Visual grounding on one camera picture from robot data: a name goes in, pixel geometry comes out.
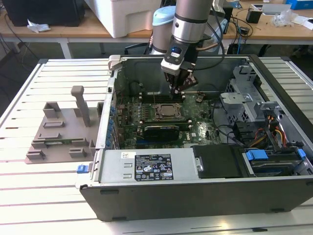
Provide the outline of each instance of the motherboard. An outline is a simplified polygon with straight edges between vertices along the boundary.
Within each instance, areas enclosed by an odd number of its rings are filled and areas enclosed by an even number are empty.
[[[121,149],[188,148],[219,144],[212,104],[203,94],[169,98],[159,94],[117,99],[117,133]]]

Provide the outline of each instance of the computer tower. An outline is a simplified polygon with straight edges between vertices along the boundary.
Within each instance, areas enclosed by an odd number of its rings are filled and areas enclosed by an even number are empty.
[[[78,26],[85,15],[84,0],[2,0],[14,26],[36,24]]]

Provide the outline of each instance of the circuit board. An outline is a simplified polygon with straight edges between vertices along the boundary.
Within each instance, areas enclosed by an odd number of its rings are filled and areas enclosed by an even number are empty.
[[[184,148],[195,144],[219,144],[213,127],[210,100],[196,102],[197,94],[181,103],[144,103],[138,97],[118,99],[118,133],[121,149]],[[173,141],[147,141],[145,130],[154,126],[179,128]]]

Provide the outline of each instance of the white tissue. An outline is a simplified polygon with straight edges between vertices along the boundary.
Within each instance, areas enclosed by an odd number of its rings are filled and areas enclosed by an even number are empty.
[[[35,33],[51,30],[51,28],[49,28],[49,25],[47,25],[47,24],[37,24],[37,23],[33,23],[29,20],[27,20],[27,21],[28,21],[27,28],[29,28],[31,31],[33,31]]]

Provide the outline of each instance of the yellow wire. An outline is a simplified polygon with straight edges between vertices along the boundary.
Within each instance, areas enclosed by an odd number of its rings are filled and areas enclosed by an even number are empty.
[[[280,137],[282,139],[282,145],[284,145],[284,138],[283,138],[283,134],[279,131],[279,130],[275,130],[276,132],[278,132],[280,134]]]
[[[253,143],[252,145],[250,145],[250,147],[252,147],[252,146],[258,144],[259,142],[261,142],[262,140],[264,140],[266,137],[267,137],[266,135],[265,135],[265,136],[262,136],[257,142],[255,142],[255,143]]]

